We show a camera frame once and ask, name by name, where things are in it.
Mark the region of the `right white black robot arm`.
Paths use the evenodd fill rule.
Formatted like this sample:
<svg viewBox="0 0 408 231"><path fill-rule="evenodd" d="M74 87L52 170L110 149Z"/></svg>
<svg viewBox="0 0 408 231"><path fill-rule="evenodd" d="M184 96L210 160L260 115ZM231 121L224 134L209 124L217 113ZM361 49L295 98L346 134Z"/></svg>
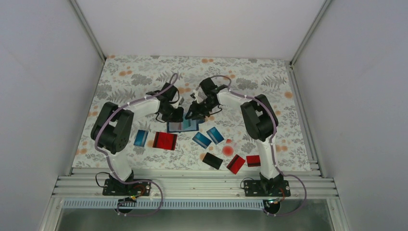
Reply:
<svg viewBox="0 0 408 231"><path fill-rule="evenodd" d="M275 159L275 135L278 119L264 94L247 96L230 89L230 85L217 86L216 76L204 79L193 91L186 118L204 119L214 108L228 106L241 112L247 134L256 142L260 157L261 191L267 196L279 190L283 175Z"/></svg>

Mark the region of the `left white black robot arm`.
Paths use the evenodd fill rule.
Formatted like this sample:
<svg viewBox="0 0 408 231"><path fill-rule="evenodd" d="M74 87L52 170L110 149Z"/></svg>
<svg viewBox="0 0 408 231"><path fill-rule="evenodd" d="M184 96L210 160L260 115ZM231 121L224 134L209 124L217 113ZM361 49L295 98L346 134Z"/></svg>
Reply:
<svg viewBox="0 0 408 231"><path fill-rule="evenodd" d="M166 83L159 91L148 92L143 98L118 106L107 102L103 105L91 131L94 147L105 155L110 175L115 182L115 189L122 195L133 191L133 171L122 151L130 138L134 112L127 109L136 106L139 117L149 114L161 116L164 122L182 122L184 109L179 106L181 96L178 89Z"/></svg>

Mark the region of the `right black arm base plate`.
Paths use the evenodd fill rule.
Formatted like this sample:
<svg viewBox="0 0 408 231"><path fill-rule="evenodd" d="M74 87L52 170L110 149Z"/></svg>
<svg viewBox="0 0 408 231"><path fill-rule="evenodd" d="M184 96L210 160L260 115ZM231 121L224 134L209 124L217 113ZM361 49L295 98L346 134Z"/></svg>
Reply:
<svg viewBox="0 0 408 231"><path fill-rule="evenodd" d="M261 180L245 178L241 182L240 187L244 190L246 197L289 197L291 190L287 180L282 181L279 185L273 186L271 189L264 189L261 185Z"/></svg>

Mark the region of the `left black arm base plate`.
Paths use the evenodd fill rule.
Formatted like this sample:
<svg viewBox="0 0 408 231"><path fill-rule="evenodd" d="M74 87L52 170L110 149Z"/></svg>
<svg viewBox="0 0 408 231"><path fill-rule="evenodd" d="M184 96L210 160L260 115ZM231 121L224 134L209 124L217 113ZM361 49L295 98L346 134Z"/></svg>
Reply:
<svg viewBox="0 0 408 231"><path fill-rule="evenodd" d="M104 196L149 196L150 182L137 182L134 184L122 184L116 179L106 179L102 195Z"/></svg>

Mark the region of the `black card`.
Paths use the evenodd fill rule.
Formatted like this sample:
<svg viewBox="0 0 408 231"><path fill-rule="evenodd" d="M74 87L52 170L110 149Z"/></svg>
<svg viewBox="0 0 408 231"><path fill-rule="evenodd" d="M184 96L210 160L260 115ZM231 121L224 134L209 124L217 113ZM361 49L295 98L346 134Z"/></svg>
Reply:
<svg viewBox="0 0 408 231"><path fill-rule="evenodd" d="M223 159L211 154L211 153L206 153L204 158L202 159L202 162L211 166L214 169L219 170L221 167L221 164L223 163Z"/></svg>

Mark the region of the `dark blue card holder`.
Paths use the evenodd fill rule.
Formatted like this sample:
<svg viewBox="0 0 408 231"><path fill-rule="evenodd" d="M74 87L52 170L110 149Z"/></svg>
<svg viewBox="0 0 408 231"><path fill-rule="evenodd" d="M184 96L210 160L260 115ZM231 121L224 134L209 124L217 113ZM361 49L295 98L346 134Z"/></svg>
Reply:
<svg viewBox="0 0 408 231"><path fill-rule="evenodd" d="M182 122L167 122L167 133L198 131L199 125L205 120L184 119Z"/></svg>

